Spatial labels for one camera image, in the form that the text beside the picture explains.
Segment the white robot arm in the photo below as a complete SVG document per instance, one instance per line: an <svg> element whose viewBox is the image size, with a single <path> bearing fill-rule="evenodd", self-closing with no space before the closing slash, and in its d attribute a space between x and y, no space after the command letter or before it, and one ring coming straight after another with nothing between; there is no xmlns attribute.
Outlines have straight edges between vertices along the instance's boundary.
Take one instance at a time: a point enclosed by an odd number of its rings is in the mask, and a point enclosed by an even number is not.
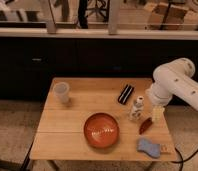
<svg viewBox="0 0 198 171"><path fill-rule="evenodd" d="M177 96L198 111L198 82L192 79L194 74L195 65L188 58L158 66L153 71L154 82L146 90L152 105L167 106Z"/></svg>

